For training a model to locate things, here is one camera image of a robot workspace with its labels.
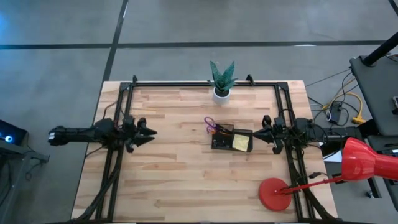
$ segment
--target black metal frame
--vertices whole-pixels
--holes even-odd
[[[287,82],[254,82],[252,77],[248,75],[247,79],[248,82],[236,82],[235,88],[239,88],[241,86],[268,86],[272,87],[275,90],[275,96],[276,96],[276,101],[277,101],[277,106],[278,106],[278,111],[281,112],[282,117],[285,119],[285,115],[282,113],[283,109],[290,109],[291,111],[293,110],[292,107],[292,102],[290,99],[290,93],[289,93],[289,87]],[[127,102],[126,102],[126,108],[124,111],[124,114],[129,114],[130,113],[130,105],[132,101],[132,93],[134,90],[134,87],[148,87],[148,86],[208,86],[210,87],[210,84],[208,82],[137,82],[136,79],[133,80],[133,82],[122,82],[119,86],[119,95],[118,95],[118,100],[116,103],[116,109],[115,109],[115,114],[114,114],[114,122],[118,123],[119,122],[119,116],[121,112],[121,105],[123,101],[123,94],[125,90],[128,90],[128,97],[127,97]],[[287,108],[283,107],[282,104],[282,97],[280,92],[283,91],[287,103]],[[295,119],[295,116],[293,113],[289,112],[289,118],[291,121]],[[119,182],[119,175],[120,175],[120,169],[121,169],[121,163],[122,163],[122,158],[123,158],[123,142],[120,143],[115,149],[108,149],[107,155],[106,155],[106,160],[104,164],[104,171],[103,171],[103,178],[102,178],[102,183],[101,183],[101,190],[99,194],[97,195],[100,196],[99,203],[94,204],[96,207],[96,214],[95,214],[95,219],[90,220],[90,217],[92,214],[86,215],[84,218],[78,218],[76,220],[71,220],[73,223],[109,223],[112,222],[113,220],[113,215],[114,215],[114,206],[116,203],[116,196],[118,192],[118,182]],[[286,155],[287,155],[287,163],[289,167],[289,172],[290,172],[290,181],[293,186],[297,185],[297,175],[296,175],[296,168],[294,165],[294,160],[292,157],[292,147],[287,146],[286,147]],[[116,156],[116,163],[114,165],[114,169],[112,173],[109,175],[110,170],[111,170],[111,162],[112,162],[112,157],[113,157],[113,152],[117,151],[117,156]],[[298,155],[298,164],[299,164],[299,175],[300,176],[305,176],[306,171],[305,171],[305,164],[303,157],[300,152],[297,153]],[[304,184],[308,183],[307,179],[303,179]],[[103,204],[104,204],[104,195],[106,191],[110,188],[110,185],[112,185],[111,189],[111,195],[110,195],[110,203],[108,207],[108,213],[106,215],[106,218],[103,218]],[[309,218],[315,218],[315,213],[312,207],[311,202],[309,199],[306,199],[307,207],[308,207],[308,214]],[[295,210],[297,214],[297,220],[302,220],[303,217],[303,210],[300,202],[300,197],[299,193],[295,192],[294,193],[294,204],[295,204]]]
[[[138,82],[137,78],[134,76],[132,82],[120,83],[119,95],[118,95],[118,100],[116,103],[116,109],[115,109],[115,114],[114,114],[114,122],[116,124],[119,123],[119,116],[120,116],[120,112],[121,112],[121,105],[122,105],[122,101],[123,101],[124,91],[128,90],[128,96],[127,96],[127,102],[126,102],[124,114],[129,114],[134,88],[135,87],[148,87],[148,86],[151,86],[151,87],[153,87],[153,86],[207,86],[207,87],[210,87],[210,84],[208,82],[201,82],[201,81],[196,81],[196,82]],[[288,86],[287,82],[254,82],[252,76],[248,75],[248,77],[246,78],[246,82],[238,81],[238,82],[236,82],[234,87],[239,88],[242,86],[245,86],[245,87],[250,87],[250,86],[266,87],[267,86],[267,87],[274,88],[276,102],[277,102],[277,106],[278,106],[278,112],[285,120],[285,114],[283,113],[283,111],[288,111],[290,124],[292,125],[292,121],[295,120],[295,115],[293,112],[293,106],[292,106],[292,101],[290,99],[289,86]],[[285,95],[286,105],[287,105],[286,108],[284,108],[284,106],[282,104],[281,91],[283,91],[283,93]],[[111,222],[113,222],[114,207],[115,207],[116,197],[117,197],[117,192],[118,192],[119,175],[120,175],[121,163],[122,163],[123,151],[124,151],[123,146],[124,146],[124,143],[121,141],[121,142],[119,142],[119,144],[117,144],[117,146],[115,148],[108,149],[108,153],[106,155],[106,160],[105,160],[105,165],[104,165],[101,190],[98,193],[98,195],[95,197],[94,201],[90,204],[90,206],[88,207],[86,212],[77,219],[73,219],[68,222],[63,222],[63,223],[111,223]],[[287,155],[287,165],[289,168],[290,181],[291,181],[292,187],[308,184],[308,179],[299,178],[299,177],[307,176],[307,173],[305,170],[304,159],[303,159],[301,150],[302,149],[299,147],[293,147],[293,146],[285,143],[285,151],[286,151],[286,155]],[[110,173],[110,170],[111,170],[110,167],[111,167],[111,162],[112,162],[112,157],[113,157],[114,151],[117,151],[117,157],[116,157],[114,169],[113,169],[112,173]],[[296,155],[297,155],[298,171],[295,167],[294,160],[292,157],[293,151],[295,151]],[[108,212],[107,212],[106,218],[103,218],[104,196],[111,186],[112,186],[112,190],[111,190],[111,195],[110,195]],[[304,196],[305,196],[306,206],[308,209],[308,218],[305,218],[303,216],[303,208],[302,208],[302,204],[300,201],[299,193],[298,192],[293,193],[295,212],[296,212],[296,216],[297,216],[297,221],[299,223],[308,223],[309,221],[317,222],[317,223],[349,223],[349,222],[343,222],[339,219],[336,219],[335,217],[332,217],[329,213],[327,213],[327,211],[322,207],[322,205],[319,203],[319,201],[315,198],[315,196],[311,193],[311,191],[309,189],[303,189],[303,192],[304,192]],[[322,218],[321,220],[316,219],[314,208],[320,214],[320,216]],[[95,219],[90,220],[90,218],[95,210],[96,210]]]

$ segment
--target electronic device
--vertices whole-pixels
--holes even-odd
[[[333,102],[330,105],[330,116],[328,121],[332,124],[338,124],[341,115],[341,104],[340,102]]]
[[[26,130],[0,120],[0,141],[21,146],[26,134]]]

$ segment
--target red lamp base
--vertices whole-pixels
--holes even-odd
[[[276,191],[285,187],[288,185],[278,178],[263,180],[259,187],[259,199],[263,206],[272,211],[285,210],[292,202],[292,194],[276,194]]]

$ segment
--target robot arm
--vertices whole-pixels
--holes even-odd
[[[49,132],[49,143],[52,146],[62,146],[69,142],[98,142],[109,148],[122,140],[125,141],[127,151],[132,153],[133,145],[139,147],[155,139],[152,136],[154,134],[157,132],[146,127],[145,118],[140,118],[136,126],[134,118],[129,115],[119,127],[110,118],[99,120],[89,128],[57,126]]]
[[[274,143],[274,154],[280,154],[283,141],[290,141],[291,145],[306,147],[310,142],[326,142],[322,149],[336,148],[343,144],[349,137],[362,139],[361,133],[355,127],[347,128],[322,128],[311,119],[296,118],[292,127],[287,127],[282,117],[271,118],[265,115],[262,119],[262,129],[253,133],[253,136],[267,143]]]

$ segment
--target yellow sticky note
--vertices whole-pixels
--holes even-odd
[[[249,145],[249,140],[250,138],[247,136],[243,136],[240,134],[235,134],[234,136],[234,141],[232,142],[232,147],[243,151],[247,152],[248,151],[248,145]]]

